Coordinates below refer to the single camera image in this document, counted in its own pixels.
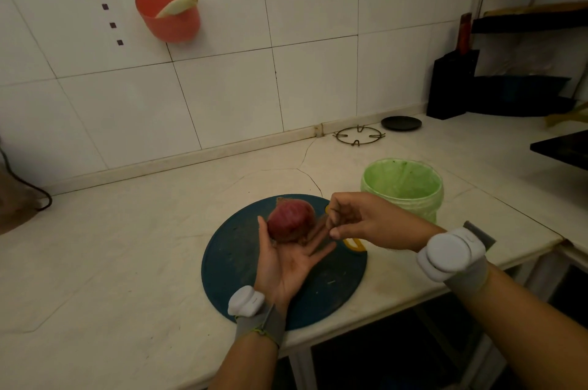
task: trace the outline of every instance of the white countertop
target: white countertop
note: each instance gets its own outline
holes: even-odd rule
[[[541,163],[574,181],[588,172],[570,176],[571,167],[528,150],[522,135],[533,135],[537,119],[423,120],[419,131],[387,132],[362,147],[327,135],[57,196],[50,210],[0,237],[0,388],[161,390],[206,382],[234,336],[202,288],[210,236],[261,198],[359,190],[364,167],[379,158],[432,164],[446,189],[438,223],[452,228],[469,219],[487,230],[498,240],[489,259],[503,267],[562,239],[531,215],[537,203],[530,202],[542,195],[527,191],[525,175]],[[526,145],[525,155],[514,142]],[[499,156],[510,160],[508,168],[494,165]],[[526,173],[515,169],[521,162]],[[527,194],[518,200],[531,218],[506,199],[517,187]],[[581,219],[583,199],[565,217]],[[573,224],[552,220],[572,228],[556,232],[584,240]],[[413,253],[365,245],[367,269],[355,294],[328,318],[290,332],[284,354],[444,292],[421,273]]]

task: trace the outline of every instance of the green bucket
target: green bucket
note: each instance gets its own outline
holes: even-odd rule
[[[382,197],[415,215],[437,222],[443,202],[443,179],[429,165],[407,159],[384,158],[366,167],[362,192]]]

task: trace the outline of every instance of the black knife block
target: black knife block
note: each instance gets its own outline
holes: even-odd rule
[[[435,61],[427,116],[449,119],[467,111],[467,97],[471,94],[479,54],[479,50],[464,55],[452,51]]]

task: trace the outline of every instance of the hand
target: hand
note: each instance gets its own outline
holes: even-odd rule
[[[258,217],[259,260],[254,289],[265,296],[266,302],[276,305],[276,309],[284,318],[290,300],[300,290],[312,267],[331,253],[337,245],[331,242],[314,253],[328,234],[324,221],[306,246],[298,243],[278,243],[274,246],[269,238],[268,225],[261,216]]]
[[[333,239],[363,238],[387,249],[419,252],[443,228],[367,192],[333,193],[326,222]]]

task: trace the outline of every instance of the red plastic container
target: red plastic container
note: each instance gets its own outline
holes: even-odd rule
[[[172,0],[135,0],[135,5],[153,35],[168,43],[192,40],[200,29],[198,8],[190,8],[178,15],[155,18]]]

